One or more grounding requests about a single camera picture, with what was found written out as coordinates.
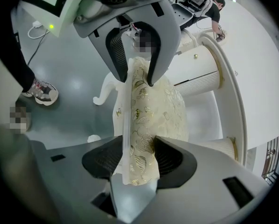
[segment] sneaker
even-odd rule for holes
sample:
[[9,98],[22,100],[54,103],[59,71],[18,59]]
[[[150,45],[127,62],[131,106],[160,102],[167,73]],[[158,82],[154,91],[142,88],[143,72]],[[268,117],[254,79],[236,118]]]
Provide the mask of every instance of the sneaker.
[[58,91],[50,83],[35,78],[29,91],[22,93],[25,97],[35,97],[36,102],[41,105],[51,105],[58,98]]

